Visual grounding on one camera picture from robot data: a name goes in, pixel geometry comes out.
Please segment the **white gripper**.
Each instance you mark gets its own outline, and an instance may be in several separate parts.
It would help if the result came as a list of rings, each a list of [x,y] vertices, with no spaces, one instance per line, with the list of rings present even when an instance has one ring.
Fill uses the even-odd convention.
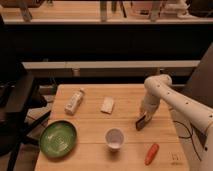
[[[157,107],[155,105],[142,104],[140,107],[140,116],[145,122],[149,122],[152,119],[156,110]]]

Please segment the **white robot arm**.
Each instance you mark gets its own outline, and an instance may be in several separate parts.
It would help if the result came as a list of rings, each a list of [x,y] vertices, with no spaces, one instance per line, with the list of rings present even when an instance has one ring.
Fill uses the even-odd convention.
[[[140,115],[145,126],[164,100],[172,109],[183,114],[200,132],[207,136],[199,171],[213,171],[213,109],[171,88],[172,79],[167,74],[145,79],[146,93],[141,102]]]

